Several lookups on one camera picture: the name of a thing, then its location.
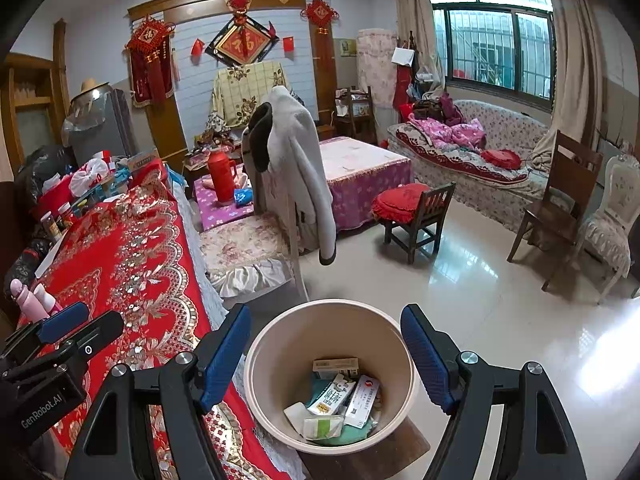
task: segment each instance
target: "trash can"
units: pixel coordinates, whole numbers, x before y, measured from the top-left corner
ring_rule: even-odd
[[[361,372],[380,381],[380,423],[356,444],[316,446],[294,430],[283,410],[309,400],[314,360],[345,357],[357,357]],[[247,403],[258,423],[287,446],[318,455],[361,451],[389,436],[406,417],[419,384],[398,323],[349,300],[311,301],[280,314],[258,334],[244,368]]]

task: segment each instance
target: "red container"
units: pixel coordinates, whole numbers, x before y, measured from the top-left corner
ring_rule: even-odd
[[[56,187],[49,189],[38,199],[38,205],[31,210],[31,215],[39,222],[47,212],[51,212],[53,217],[58,216],[58,209],[65,202],[72,203],[75,198],[69,191],[71,175],[65,175]]]
[[[213,187],[216,189],[218,202],[221,204],[230,204],[234,201],[234,190],[236,184],[234,177],[238,176],[236,162],[226,156],[222,149],[213,150],[207,161],[209,173],[213,180]],[[231,166],[234,168],[234,174],[231,175]]]

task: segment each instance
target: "picture on wall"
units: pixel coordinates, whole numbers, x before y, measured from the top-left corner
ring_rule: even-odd
[[[356,40],[350,40],[349,38],[339,38],[340,44],[340,57],[353,57],[357,56]]]
[[[229,66],[257,63],[280,39],[249,16],[242,27],[231,19],[209,43],[205,52]]]

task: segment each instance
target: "sofa backrest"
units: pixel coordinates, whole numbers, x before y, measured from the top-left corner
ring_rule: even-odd
[[[472,99],[458,99],[454,103],[467,122],[478,118],[486,133],[488,150],[511,150],[526,160],[548,131],[548,126],[541,122],[501,106]]]

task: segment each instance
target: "pink blanket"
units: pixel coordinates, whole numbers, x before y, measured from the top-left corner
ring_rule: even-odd
[[[486,136],[478,119],[447,126],[435,119],[416,119],[413,114],[409,114],[409,122],[429,137],[433,146],[439,150],[446,149],[448,144],[456,144],[476,151],[486,144]]]

